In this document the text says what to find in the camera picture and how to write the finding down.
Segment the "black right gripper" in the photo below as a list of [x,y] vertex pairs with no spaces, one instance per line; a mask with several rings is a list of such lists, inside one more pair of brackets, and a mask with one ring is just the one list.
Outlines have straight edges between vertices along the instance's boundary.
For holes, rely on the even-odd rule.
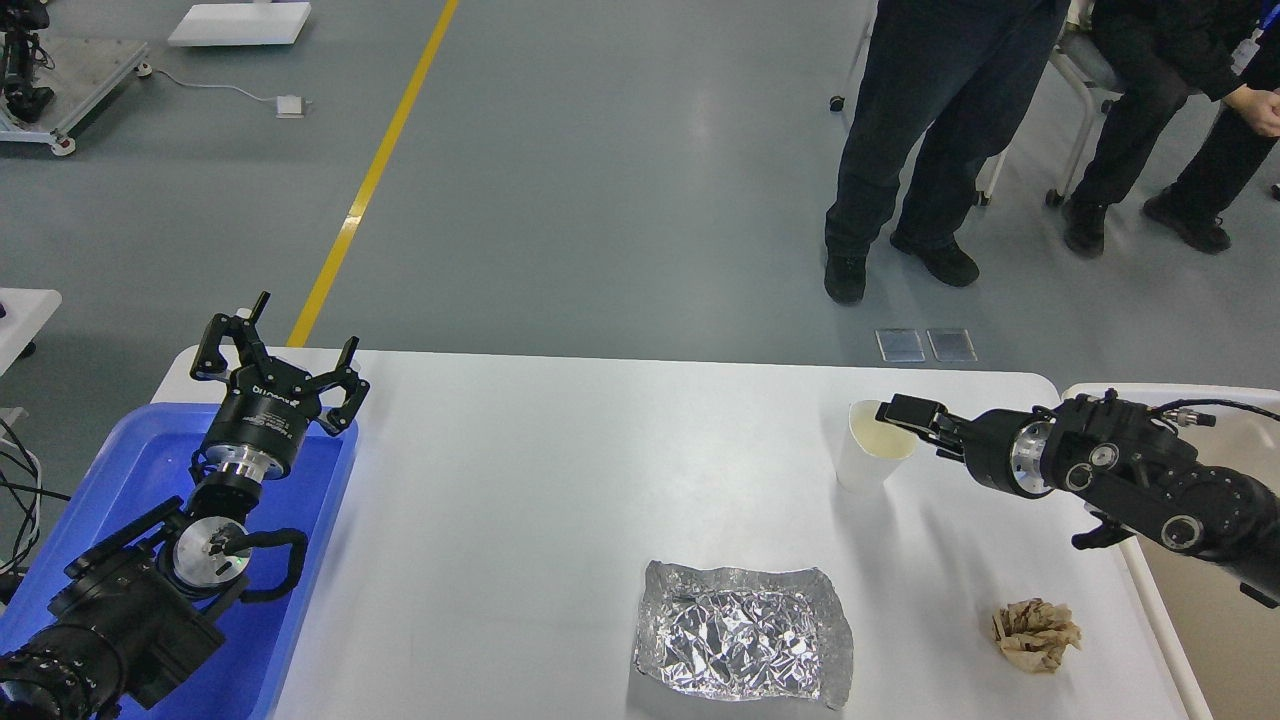
[[970,475],[991,489],[1021,498],[1042,498],[1053,489],[1042,470],[1050,420],[996,409],[966,421],[938,401],[908,395],[879,404],[876,420],[936,447],[938,457],[964,461]]

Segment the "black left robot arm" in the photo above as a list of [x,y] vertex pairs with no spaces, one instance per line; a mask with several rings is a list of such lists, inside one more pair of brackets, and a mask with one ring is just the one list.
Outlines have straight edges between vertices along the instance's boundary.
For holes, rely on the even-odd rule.
[[257,324],[219,313],[189,374],[225,386],[189,474],[170,497],[86,550],[64,569],[52,623],[3,656],[5,719],[115,719],[122,698],[151,708],[224,644],[218,619],[234,603],[269,603],[302,580],[308,536],[251,530],[269,480],[288,477],[310,427],[351,429],[370,384],[355,369],[358,338],[334,368],[312,374],[274,356]]

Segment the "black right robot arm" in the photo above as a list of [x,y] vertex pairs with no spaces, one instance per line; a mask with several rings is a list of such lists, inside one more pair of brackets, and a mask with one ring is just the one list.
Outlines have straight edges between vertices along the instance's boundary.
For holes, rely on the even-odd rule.
[[1073,537],[1078,550],[1143,536],[1221,568],[1243,594],[1276,609],[1277,496],[1245,473],[1203,464],[1180,437],[1183,427],[1212,427],[1208,409],[1208,400],[1151,406],[1107,389],[1056,407],[993,409],[966,419],[934,400],[895,395],[876,420],[933,445],[991,489],[1021,498],[1076,496],[1100,520]]

